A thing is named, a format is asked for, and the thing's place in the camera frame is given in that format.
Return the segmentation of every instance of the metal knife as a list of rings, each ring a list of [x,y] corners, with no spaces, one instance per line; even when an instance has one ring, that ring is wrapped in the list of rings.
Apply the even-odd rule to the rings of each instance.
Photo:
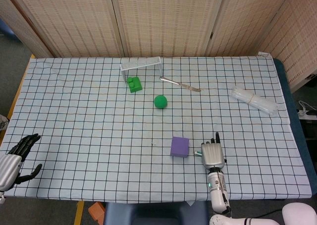
[[[166,81],[166,82],[173,83],[173,84],[175,84],[175,85],[179,85],[179,86],[181,86],[181,87],[183,87],[183,88],[185,88],[185,89],[187,89],[187,90],[191,90],[191,91],[195,91],[195,92],[201,92],[201,89],[197,89],[197,88],[195,88],[195,87],[192,87],[192,86],[190,86],[190,85],[185,85],[185,84],[182,84],[182,83],[180,83],[180,82],[172,81],[172,80],[167,79],[167,78],[165,78],[165,77],[163,77],[163,76],[161,76],[159,79],[162,80],[162,81]]]

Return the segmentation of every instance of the purple foam block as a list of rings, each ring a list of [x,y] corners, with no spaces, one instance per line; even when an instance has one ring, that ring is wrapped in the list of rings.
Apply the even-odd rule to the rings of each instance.
[[[189,139],[183,137],[173,137],[170,147],[170,155],[174,157],[187,157],[189,151]]]

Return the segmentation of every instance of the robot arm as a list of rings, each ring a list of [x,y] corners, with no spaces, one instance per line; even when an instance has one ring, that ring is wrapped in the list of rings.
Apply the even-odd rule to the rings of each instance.
[[[209,221],[209,225],[279,225],[271,219],[232,219],[224,215],[214,215]]]
[[[218,214],[229,214],[231,209],[224,176],[221,171],[225,159],[218,132],[216,133],[216,140],[212,138],[211,142],[202,143],[202,154],[203,164],[209,170],[207,178],[212,209]]]
[[[33,179],[40,172],[42,164],[37,165],[30,175],[20,176],[19,172],[32,146],[40,138],[38,134],[26,136],[8,154],[0,156],[0,204],[5,201],[4,192],[11,189],[15,184]]]

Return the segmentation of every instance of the green block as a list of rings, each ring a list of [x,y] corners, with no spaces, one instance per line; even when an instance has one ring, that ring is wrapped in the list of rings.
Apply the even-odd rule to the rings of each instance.
[[[167,106],[167,98],[164,95],[158,95],[154,99],[154,105],[158,109],[164,109]]]
[[[131,93],[142,90],[140,79],[137,76],[133,78],[128,77],[128,86],[130,88]]]

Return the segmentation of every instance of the knife handle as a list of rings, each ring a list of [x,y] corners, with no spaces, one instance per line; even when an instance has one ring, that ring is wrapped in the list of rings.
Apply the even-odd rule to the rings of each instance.
[[[167,79],[167,78],[165,78],[165,77],[163,77],[163,76],[161,76],[159,79],[162,80],[162,81],[166,81],[166,82],[169,82],[169,83],[173,83],[173,84],[175,84],[175,85],[180,85],[180,83],[175,82],[175,81],[172,81],[172,80],[170,80],[170,79]]]

